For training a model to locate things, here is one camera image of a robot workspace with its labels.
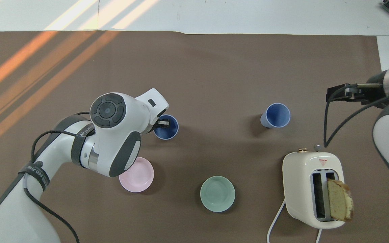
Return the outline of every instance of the black strap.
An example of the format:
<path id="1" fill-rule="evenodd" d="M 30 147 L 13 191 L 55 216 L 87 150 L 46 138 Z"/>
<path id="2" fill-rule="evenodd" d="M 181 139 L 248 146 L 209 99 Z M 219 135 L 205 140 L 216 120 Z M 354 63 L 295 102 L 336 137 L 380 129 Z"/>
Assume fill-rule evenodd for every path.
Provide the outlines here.
<path id="1" fill-rule="evenodd" d="M 32 175 L 40 183 L 44 191 L 51 180 L 49 179 L 48 174 L 41 168 L 41 165 L 42 163 L 34 164 L 28 162 L 19 172 L 17 172 L 17 174 L 27 173 L 28 175 Z"/>
<path id="2" fill-rule="evenodd" d="M 71 146 L 71 161 L 83 168 L 82 163 L 80 163 L 80 153 L 82 152 L 83 144 L 85 143 L 86 137 L 93 135 L 96 132 L 94 125 L 89 123 L 84 126 L 74 137 L 73 145 Z"/>

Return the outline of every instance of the green bowl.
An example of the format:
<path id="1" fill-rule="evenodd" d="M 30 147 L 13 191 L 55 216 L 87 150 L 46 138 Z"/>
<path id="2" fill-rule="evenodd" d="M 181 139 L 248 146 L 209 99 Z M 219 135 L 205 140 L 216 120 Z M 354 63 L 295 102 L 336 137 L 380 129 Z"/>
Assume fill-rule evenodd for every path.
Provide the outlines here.
<path id="1" fill-rule="evenodd" d="M 208 178 L 201 187 L 201 200 L 204 206 L 213 212 L 223 212 L 232 206 L 235 200 L 235 188 L 225 177 Z"/>

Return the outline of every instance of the bread slice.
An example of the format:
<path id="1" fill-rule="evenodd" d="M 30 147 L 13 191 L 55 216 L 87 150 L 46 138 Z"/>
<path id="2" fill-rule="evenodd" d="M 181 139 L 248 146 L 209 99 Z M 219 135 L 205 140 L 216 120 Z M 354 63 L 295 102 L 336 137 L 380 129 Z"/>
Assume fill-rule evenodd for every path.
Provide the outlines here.
<path id="1" fill-rule="evenodd" d="M 339 180 L 327 181 L 331 217 L 336 220 L 349 221 L 354 212 L 354 202 L 349 186 Z"/>

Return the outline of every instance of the pink bowl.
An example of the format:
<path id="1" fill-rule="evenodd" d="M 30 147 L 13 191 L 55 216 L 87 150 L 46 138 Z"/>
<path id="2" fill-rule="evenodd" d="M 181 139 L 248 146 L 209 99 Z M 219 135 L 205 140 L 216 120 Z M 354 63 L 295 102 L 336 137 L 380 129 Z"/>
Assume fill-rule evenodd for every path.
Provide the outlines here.
<path id="1" fill-rule="evenodd" d="M 130 169 L 119 175 L 119 182 L 129 192 L 144 191 L 151 185 L 153 179 L 153 166 L 142 157 L 137 157 Z"/>

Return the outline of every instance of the blue cup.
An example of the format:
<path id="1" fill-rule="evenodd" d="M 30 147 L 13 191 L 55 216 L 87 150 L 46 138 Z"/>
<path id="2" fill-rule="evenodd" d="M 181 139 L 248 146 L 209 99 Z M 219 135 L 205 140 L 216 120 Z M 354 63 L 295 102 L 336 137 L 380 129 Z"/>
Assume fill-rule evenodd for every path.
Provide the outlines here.
<path id="1" fill-rule="evenodd" d="M 171 115 L 162 115 L 159 117 L 160 120 L 169 119 L 170 124 L 168 128 L 156 128 L 154 134 L 162 140 L 169 140 L 176 136 L 179 130 L 178 121 Z"/>
<path id="2" fill-rule="evenodd" d="M 289 108 L 282 103 L 271 104 L 261 116 L 261 123 L 266 128 L 282 128 L 289 121 Z"/>

